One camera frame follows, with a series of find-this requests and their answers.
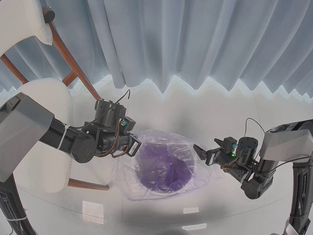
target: chair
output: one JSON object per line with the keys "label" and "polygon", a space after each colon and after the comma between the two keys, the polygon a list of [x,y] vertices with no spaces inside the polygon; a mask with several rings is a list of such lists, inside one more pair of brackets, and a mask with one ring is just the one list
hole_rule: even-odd
{"label": "chair", "polygon": [[[22,82],[17,93],[24,92],[55,114],[64,123],[73,124],[72,96],[67,86],[76,78],[83,82],[96,100],[101,99],[76,63],[52,25],[54,12],[42,8],[39,0],[0,1],[0,56],[4,64]],[[72,72],[63,81],[54,78],[28,82],[4,54],[14,44],[36,36],[44,44],[54,44]],[[69,177],[72,159],[63,153],[37,142],[14,171],[18,185],[44,192],[58,192],[65,186],[108,190],[105,185],[93,184]]]}

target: white cushion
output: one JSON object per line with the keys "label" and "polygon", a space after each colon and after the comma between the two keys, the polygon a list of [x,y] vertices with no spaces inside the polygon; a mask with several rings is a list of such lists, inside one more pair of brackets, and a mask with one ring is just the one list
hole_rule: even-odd
{"label": "white cushion", "polygon": [[[73,125],[73,101],[65,84],[54,78],[22,85],[23,92],[51,111],[55,118]],[[72,159],[64,152],[37,142],[14,170],[18,185],[43,192],[58,192],[68,185]]]}
{"label": "white cushion", "polygon": [[52,45],[52,32],[45,23],[39,0],[1,0],[0,18],[0,56],[31,36]]}

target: purple plastic bag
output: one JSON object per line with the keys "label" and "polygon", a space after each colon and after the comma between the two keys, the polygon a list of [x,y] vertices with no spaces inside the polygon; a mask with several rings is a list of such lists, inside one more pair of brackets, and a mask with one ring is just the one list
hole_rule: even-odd
{"label": "purple plastic bag", "polygon": [[128,200],[180,196],[206,186],[210,180],[223,178],[216,166],[201,162],[193,140],[158,130],[142,131],[137,137],[142,145],[135,157],[118,158],[112,170],[113,182]]}

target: floor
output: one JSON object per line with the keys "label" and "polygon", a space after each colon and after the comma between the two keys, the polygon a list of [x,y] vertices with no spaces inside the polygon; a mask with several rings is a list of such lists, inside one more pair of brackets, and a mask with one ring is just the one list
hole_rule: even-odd
{"label": "floor", "polygon": [[[110,78],[95,85],[105,100],[116,100],[124,92],[115,89]],[[71,91],[75,124],[94,118],[94,99],[80,82]],[[247,117],[264,129],[282,123],[313,118],[313,100],[290,95],[281,88],[272,94],[264,84],[253,92],[240,81],[227,92],[210,78],[198,91],[177,77],[165,94],[148,80],[131,89],[127,115],[137,123],[134,133],[159,129],[194,139],[208,149],[217,147],[214,138],[244,135]],[[259,140],[263,134],[248,121],[247,136]],[[126,235],[269,235],[281,234],[289,217],[292,198],[292,164],[280,167],[271,188],[257,200],[249,200],[240,184],[228,174],[186,196],[156,202],[131,202],[111,181],[114,159],[93,158],[87,164],[73,161],[71,178],[108,184],[109,191],[66,187],[46,194],[18,188],[27,216],[42,234],[126,234]],[[83,205],[89,206],[89,212]],[[0,213],[1,234],[11,228]],[[307,234],[313,233],[313,225]]]}

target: blue gray curtain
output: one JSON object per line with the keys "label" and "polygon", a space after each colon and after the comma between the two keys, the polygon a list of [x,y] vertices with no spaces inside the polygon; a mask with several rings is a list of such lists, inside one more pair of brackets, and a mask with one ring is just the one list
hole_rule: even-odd
{"label": "blue gray curtain", "polygon": [[[313,97],[313,0],[40,1],[93,84],[107,74],[116,88],[149,78],[164,92],[173,75],[194,89],[210,76],[227,90],[240,79]],[[6,54],[28,80],[70,72],[34,37]],[[2,63],[0,73],[0,90],[20,86]]]}

